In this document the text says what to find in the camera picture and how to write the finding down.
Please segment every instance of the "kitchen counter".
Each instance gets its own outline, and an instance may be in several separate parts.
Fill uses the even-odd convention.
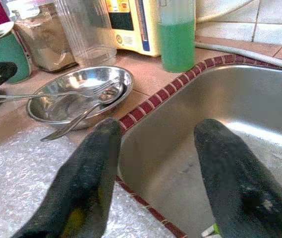
[[[198,37],[198,42],[233,46],[237,48],[251,50],[257,53],[265,54],[282,59],[282,46],[250,43],[234,40],[203,38]],[[202,60],[226,55],[227,53],[196,49],[196,62]],[[179,73],[165,72],[161,65],[160,58],[151,58],[139,55],[135,52],[118,51],[117,66],[124,67],[131,71],[135,77],[135,85],[131,94],[118,107],[114,117],[119,119],[137,105],[145,101],[149,96],[159,91],[168,83],[172,82]],[[47,82],[53,80],[61,74],[77,70],[77,67],[68,69],[62,73],[51,74],[38,69],[34,69],[30,78],[19,84],[3,84],[0,89],[3,94],[31,94]],[[4,143],[18,132],[29,131],[31,128],[45,127],[27,116],[25,110],[26,101],[9,102],[0,105],[0,143]],[[70,142],[79,144],[87,135],[88,129],[73,131],[67,135]]]

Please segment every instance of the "metal spoon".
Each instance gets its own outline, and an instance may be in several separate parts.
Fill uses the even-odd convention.
[[[41,141],[51,141],[51,140],[56,140],[64,135],[66,135],[68,132],[70,132],[72,129],[74,129],[80,121],[86,118],[86,116],[92,112],[96,107],[104,104],[111,104],[115,100],[117,100],[120,95],[122,94],[123,91],[123,86],[120,85],[118,88],[117,87],[112,87],[108,88],[105,90],[102,94],[98,96],[98,102],[92,106],[92,108],[86,110],[82,114],[80,114],[78,117],[73,119],[70,123],[68,123],[66,126],[64,126],[61,129],[58,129],[57,131],[53,132],[52,134],[46,136],[45,138],[41,139]]]
[[[119,77],[108,80],[105,83],[84,92],[69,91],[64,93],[46,93],[46,94],[30,94],[30,95],[0,95],[0,103],[13,102],[24,99],[51,97],[51,96],[65,96],[65,95],[80,95],[87,98],[95,97],[104,92],[110,86],[119,82]]]

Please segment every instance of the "metal bowl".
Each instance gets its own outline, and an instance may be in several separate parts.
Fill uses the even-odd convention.
[[[114,66],[85,68],[54,79],[37,90],[35,94],[83,92],[116,77],[121,79],[122,95],[112,104],[94,109],[75,129],[87,128],[109,117],[116,106],[129,95],[134,84],[132,73]],[[31,118],[58,128],[94,105],[95,100],[96,98],[86,98],[80,95],[35,98],[28,101],[26,110]]]

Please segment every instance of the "white tile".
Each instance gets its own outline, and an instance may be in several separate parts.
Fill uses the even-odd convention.
[[[282,45],[282,25],[257,24],[254,42]]]
[[[227,15],[216,18],[218,22],[256,22],[260,0],[255,0],[248,5],[233,11]]]
[[[196,25],[196,35],[251,41],[255,23],[206,22]]]
[[[282,0],[261,0],[258,23],[282,24]]]

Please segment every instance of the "stainless steel sink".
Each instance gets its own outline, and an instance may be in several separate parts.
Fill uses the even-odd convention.
[[[193,137],[206,118],[240,135],[282,185],[282,70],[207,69],[125,134],[120,176],[190,238],[214,222]]]

